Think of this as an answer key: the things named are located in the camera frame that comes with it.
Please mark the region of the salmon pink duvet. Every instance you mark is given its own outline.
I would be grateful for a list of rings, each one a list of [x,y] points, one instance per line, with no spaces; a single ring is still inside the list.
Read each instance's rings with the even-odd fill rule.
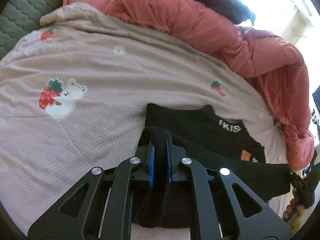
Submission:
[[[195,0],[63,0],[87,3],[126,23],[169,34],[215,57],[245,78],[280,121],[292,169],[310,163],[309,76],[299,50],[281,37],[237,26]]]

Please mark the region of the pink patterned bed sheet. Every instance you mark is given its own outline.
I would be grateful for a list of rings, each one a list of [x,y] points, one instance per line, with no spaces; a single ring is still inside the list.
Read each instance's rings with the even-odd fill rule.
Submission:
[[[227,122],[242,121],[269,163],[287,164],[266,103],[223,62],[85,3],[41,24],[1,61],[1,239],[29,239],[32,224],[92,168],[134,157],[150,103],[210,105]],[[136,223],[137,195],[153,182],[133,193],[130,239],[191,239],[190,224]]]

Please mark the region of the peach heron sock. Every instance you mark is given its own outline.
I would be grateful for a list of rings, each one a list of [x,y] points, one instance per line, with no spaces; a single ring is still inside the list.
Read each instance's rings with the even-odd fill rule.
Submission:
[[[251,161],[251,157],[252,155],[249,152],[247,152],[246,150],[242,150],[241,157],[240,157],[241,160]]]

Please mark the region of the black garment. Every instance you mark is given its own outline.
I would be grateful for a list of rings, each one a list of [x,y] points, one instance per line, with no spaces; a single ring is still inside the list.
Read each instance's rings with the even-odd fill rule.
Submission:
[[[141,191],[135,200],[133,215],[139,225],[186,228],[190,224],[187,194],[168,185],[167,135],[189,158],[211,170],[230,169],[276,214],[285,211],[290,190],[285,165],[267,161],[264,146],[249,135],[242,121],[227,122],[210,105],[182,110],[150,103],[138,144],[155,145],[155,177],[152,187]],[[242,150],[252,155],[251,161],[240,159]]]

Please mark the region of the grey quilted headboard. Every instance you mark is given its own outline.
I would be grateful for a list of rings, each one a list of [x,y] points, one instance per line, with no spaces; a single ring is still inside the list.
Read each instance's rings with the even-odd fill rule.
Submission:
[[[1,58],[24,35],[40,29],[40,18],[62,6],[62,0],[1,0]]]

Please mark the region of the black monitor screen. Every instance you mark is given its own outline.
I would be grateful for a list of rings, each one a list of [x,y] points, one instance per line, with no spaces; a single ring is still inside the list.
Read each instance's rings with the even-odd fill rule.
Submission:
[[[314,103],[316,105],[317,111],[320,113],[320,86],[312,94]]]

